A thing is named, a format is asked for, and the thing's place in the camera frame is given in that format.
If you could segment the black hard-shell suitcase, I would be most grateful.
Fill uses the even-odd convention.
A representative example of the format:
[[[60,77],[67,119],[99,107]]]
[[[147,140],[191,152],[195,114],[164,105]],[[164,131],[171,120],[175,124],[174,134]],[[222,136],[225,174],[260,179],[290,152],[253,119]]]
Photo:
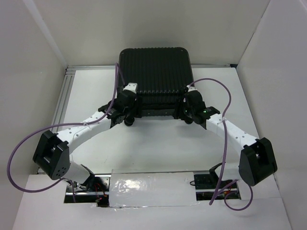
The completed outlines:
[[[124,123],[136,118],[172,116],[183,88],[194,78],[189,53],[182,47],[126,48],[119,55],[124,84],[136,83],[137,109]]]

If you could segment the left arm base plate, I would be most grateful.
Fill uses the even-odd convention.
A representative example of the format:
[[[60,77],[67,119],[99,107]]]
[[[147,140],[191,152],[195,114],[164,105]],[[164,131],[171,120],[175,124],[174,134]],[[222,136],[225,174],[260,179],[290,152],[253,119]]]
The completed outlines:
[[[81,185],[77,182],[68,183],[65,204],[94,204],[97,207],[109,207],[109,189],[111,174],[96,174],[90,185]]]

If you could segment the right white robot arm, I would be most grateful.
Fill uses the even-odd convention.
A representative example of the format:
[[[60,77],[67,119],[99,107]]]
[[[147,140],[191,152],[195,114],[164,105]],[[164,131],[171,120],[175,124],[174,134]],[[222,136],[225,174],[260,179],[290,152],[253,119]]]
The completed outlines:
[[[272,144],[267,138],[258,139],[222,117],[214,107],[206,107],[201,93],[188,86],[179,101],[180,115],[185,121],[194,122],[226,141],[239,156],[239,164],[226,163],[212,168],[211,186],[221,187],[227,180],[243,180],[255,186],[274,174],[278,167]]]

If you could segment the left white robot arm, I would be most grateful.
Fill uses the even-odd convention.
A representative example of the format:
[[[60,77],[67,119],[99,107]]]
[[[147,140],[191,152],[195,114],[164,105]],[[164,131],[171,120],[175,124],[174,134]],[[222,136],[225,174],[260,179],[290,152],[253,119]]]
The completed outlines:
[[[99,133],[125,122],[132,125],[137,105],[137,84],[129,83],[115,100],[102,106],[80,126],[71,126],[58,133],[44,132],[39,140],[33,161],[51,180],[66,179],[76,182],[84,191],[95,184],[95,175],[86,166],[70,160],[80,145]]]

